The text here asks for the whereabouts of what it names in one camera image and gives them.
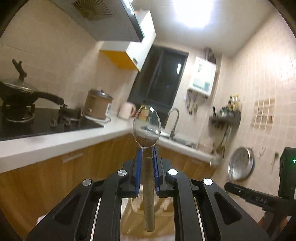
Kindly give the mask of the white electric kettle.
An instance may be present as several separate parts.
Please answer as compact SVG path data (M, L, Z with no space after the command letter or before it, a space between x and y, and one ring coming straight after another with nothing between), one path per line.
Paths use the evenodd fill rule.
M133 103L125 102L121 105L118 117L129 120L136 113L136 106Z

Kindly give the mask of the dark window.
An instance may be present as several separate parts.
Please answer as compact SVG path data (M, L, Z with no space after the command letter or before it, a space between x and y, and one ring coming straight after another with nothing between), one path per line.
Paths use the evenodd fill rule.
M143 104L152 106L159 114L163 128L173 107L188 56L183 51L152 45L127 99L137 109Z

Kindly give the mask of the grey range hood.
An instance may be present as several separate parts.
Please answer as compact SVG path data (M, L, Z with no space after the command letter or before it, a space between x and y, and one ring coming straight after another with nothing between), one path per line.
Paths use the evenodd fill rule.
M98 41L141 42L144 33L130 1L53 0Z

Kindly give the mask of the white water heater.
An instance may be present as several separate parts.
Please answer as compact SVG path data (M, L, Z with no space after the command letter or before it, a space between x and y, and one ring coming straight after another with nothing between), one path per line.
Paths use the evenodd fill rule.
M213 89L215 75L216 64L200 57L196 57L189 81L189 89L199 92L204 96L210 96Z

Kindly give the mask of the clear plastic spoon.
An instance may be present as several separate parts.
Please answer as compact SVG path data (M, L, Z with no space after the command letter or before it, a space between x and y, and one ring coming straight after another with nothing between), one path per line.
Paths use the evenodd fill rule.
M141 182L144 199L144 226L147 232L154 231L154 165L153 147L161 135L161 121L156 110L142 105L132 124L133 137L142 149Z

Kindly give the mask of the round metal steamer tray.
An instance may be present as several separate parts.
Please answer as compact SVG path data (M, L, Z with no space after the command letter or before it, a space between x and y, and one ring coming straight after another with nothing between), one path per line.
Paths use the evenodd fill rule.
M243 181L253 172L255 155L252 149L239 147L232 154L228 164L228 177L232 181Z

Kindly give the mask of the black gas stove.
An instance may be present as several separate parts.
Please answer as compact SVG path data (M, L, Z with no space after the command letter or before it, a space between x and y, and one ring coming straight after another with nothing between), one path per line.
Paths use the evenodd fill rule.
M1 141L102 127L83 116L81 109L70 109L65 104L59 109L1 109Z

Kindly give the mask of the black wok with lid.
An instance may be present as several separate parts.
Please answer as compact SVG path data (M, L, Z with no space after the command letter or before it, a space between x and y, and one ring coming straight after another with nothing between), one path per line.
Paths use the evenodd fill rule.
M63 105L64 99L48 92L37 90L33 85L25 82L27 73L22 68L22 61L12 60L15 69L18 72L18 78L1 79L1 99L8 103L20 103L26 106L34 104L37 99L43 98L54 102L57 105Z

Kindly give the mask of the white orange wall cabinet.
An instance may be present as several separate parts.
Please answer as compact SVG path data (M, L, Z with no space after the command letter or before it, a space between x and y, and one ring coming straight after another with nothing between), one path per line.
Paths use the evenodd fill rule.
M156 38L156 31L149 10L136 11L144 32L141 42L105 41L100 48L118 68L140 71Z

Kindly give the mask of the brown rice cooker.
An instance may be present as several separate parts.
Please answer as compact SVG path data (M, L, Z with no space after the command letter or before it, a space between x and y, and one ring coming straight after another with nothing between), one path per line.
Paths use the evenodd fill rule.
M113 97L103 90L90 89L83 107L86 116L98 120L105 120L111 109Z

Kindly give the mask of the black wall spice rack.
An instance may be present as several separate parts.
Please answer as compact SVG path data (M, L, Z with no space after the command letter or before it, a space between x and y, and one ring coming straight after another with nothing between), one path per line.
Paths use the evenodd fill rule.
M242 104L239 95L229 97L225 106L219 112L215 107L212 107L213 114L210 116L209 121L217 128L222 128L225 125L232 127L239 127L241 122Z

